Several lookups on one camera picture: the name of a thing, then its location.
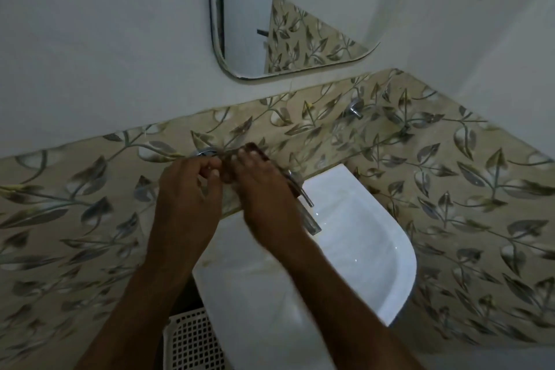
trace door reflected in mirror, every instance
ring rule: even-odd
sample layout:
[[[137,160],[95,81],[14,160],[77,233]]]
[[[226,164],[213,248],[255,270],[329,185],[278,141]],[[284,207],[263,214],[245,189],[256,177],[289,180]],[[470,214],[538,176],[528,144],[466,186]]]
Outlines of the door reflected in mirror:
[[[210,0],[218,62],[240,79],[368,55],[399,0]]]

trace person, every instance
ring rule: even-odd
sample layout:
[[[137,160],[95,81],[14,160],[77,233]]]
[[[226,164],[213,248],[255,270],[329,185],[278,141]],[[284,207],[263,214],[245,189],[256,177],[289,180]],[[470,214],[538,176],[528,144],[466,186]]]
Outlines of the person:
[[[340,369],[422,369],[341,279],[304,231],[286,179],[256,152],[232,160],[245,221],[254,238],[281,263],[306,303]],[[144,263],[79,360],[77,370],[152,369],[171,306],[221,218],[221,161],[176,160],[160,178]],[[207,178],[207,192],[199,188]]]

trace white sink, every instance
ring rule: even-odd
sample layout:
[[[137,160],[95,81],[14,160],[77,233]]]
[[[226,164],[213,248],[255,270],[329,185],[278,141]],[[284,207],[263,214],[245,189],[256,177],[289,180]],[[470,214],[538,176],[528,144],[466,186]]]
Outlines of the white sink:
[[[314,240],[360,298],[391,324],[416,275],[406,234],[342,164],[303,188],[322,228]],[[334,368],[293,283],[253,239],[242,212],[221,220],[193,276],[235,369]]]

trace white basket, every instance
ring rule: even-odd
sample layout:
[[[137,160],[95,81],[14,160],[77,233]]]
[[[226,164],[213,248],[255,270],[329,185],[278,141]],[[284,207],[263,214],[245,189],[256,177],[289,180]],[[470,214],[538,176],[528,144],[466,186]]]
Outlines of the white basket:
[[[164,328],[164,370],[232,370],[204,307],[170,316]]]

